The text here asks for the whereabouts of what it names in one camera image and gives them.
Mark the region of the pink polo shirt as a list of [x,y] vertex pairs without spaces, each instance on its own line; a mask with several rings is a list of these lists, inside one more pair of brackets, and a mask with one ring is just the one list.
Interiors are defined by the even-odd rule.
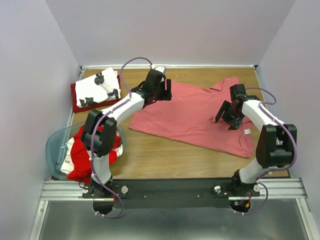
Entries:
[[230,87],[236,77],[224,78],[210,88],[172,81],[170,101],[158,101],[134,113],[129,128],[134,131],[183,142],[235,156],[250,158],[255,145],[250,132],[253,123],[244,118],[240,128],[215,117],[224,101],[230,101]]

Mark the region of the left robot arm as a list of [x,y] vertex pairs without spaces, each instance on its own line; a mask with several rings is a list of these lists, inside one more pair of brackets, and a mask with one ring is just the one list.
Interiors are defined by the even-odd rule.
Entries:
[[132,88],[124,99],[104,110],[89,112],[80,139],[89,151],[91,179],[96,182],[93,191],[99,197],[114,193],[109,184],[112,179],[109,154],[120,123],[148,105],[172,99],[171,80],[166,78],[165,71],[164,66],[151,69],[146,79]]

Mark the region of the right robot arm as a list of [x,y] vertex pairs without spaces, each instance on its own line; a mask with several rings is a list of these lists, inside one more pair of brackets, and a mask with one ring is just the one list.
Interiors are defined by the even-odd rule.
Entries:
[[223,120],[230,130],[238,130],[245,117],[260,132],[255,158],[237,170],[229,183],[214,187],[218,195],[241,197],[255,190],[258,180],[268,173],[286,171],[297,160],[297,128],[275,117],[255,95],[248,95],[243,84],[230,87],[230,101],[224,101],[215,121]]

